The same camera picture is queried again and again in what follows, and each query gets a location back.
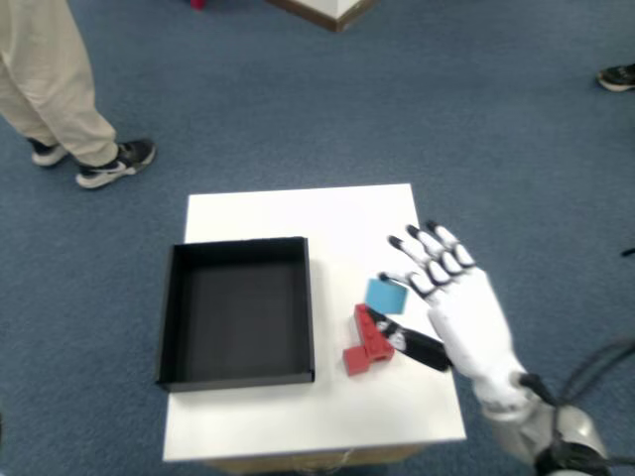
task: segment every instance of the black sneaker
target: black sneaker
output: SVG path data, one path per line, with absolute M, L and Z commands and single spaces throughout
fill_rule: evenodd
M 52 167 L 68 155 L 68 151 L 60 144 L 45 146 L 35 139 L 27 139 L 33 146 L 31 159 L 36 166 Z
M 154 143 L 147 139 L 119 144 L 119 152 L 112 162 L 101 167 L 80 165 L 75 180 L 84 188 L 100 188 L 142 171 L 153 161 L 156 152 Z
M 609 91 L 623 92 L 635 87 L 635 64 L 614 66 L 603 69 L 597 80 Z

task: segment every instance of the black box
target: black box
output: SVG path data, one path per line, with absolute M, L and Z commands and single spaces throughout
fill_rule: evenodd
M 177 245 L 168 273 L 157 384 L 186 392 L 315 379 L 306 238 Z

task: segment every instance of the blue block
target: blue block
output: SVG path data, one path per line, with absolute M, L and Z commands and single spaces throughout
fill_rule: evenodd
M 408 290 L 379 280 L 370 280 L 366 291 L 366 305 L 382 314 L 401 314 L 406 305 Z

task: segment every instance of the person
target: person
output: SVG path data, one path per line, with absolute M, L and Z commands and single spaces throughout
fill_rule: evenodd
M 0 0 L 0 113 L 51 167 L 67 155 L 76 182 L 99 188 L 145 169 L 152 141 L 115 142 L 97 112 L 88 55 L 66 0 Z
M 597 81 L 612 92 L 623 92 L 635 87 L 635 64 L 613 66 L 597 74 Z

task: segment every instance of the robot finger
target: robot finger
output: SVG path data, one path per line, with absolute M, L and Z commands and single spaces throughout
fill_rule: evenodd
M 400 275 L 399 273 L 390 273 L 387 271 L 382 271 L 377 275 L 379 281 L 392 282 L 398 285 L 409 286 L 407 275 Z
M 440 226 L 435 221 L 428 220 L 426 222 L 426 228 L 428 228 L 431 233 L 439 238 L 439 241 L 441 241 L 442 245 L 444 245 L 447 250 L 451 250 L 458 244 L 458 239 L 456 239 L 454 235 L 447 231 L 447 228 L 445 228 L 444 226 Z
M 404 252 L 411 260 L 422 268 L 425 267 L 432 259 L 420 243 L 404 241 L 392 235 L 388 237 L 388 243 L 390 243 L 393 248 Z
M 450 251 L 444 251 L 439 259 L 439 263 L 452 277 L 459 276 L 464 273 L 464 267 L 456 260 Z
M 460 243 L 458 243 L 454 247 L 454 249 L 452 250 L 452 254 L 454 255 L 454 258 L 456 259 L 456 261 L 464 268 L 473 268 L 474 266 L 476 266 L 474 259 L 467 252 L 465 247 L 461 245 Z
M 428 275 L 420 275 L 419 273 L 411 273 L 407 277 L 410 288 L 423 299 L 425 302 L 431 305 L 437 303 L 436 293 L 439 290 Z
M 437 287 L 448 285 L 451 281 L 451 276 L 444 267 L 436 261 L 432 261 L 428 264 L 426 274 L 430 281 Z
M 475 266 L 473 258 L 467 252 L 465 247 L 460 244 L 458 239 L 452 235 L 447 228 L 440 226 L 433 220 L 426 222 L 428 229 L 439 237 L 439 240 L 443 243 L 444 247 L 450 251 L 454 259 L 464 268 L 472 268 Z
M 420 230 L 416 226 L 408 225 L 406 231 L 424 246 L 424 249 L 430 256 L 438 258 L 445 251 L 444 245 L 437 241 L 432 235 Z

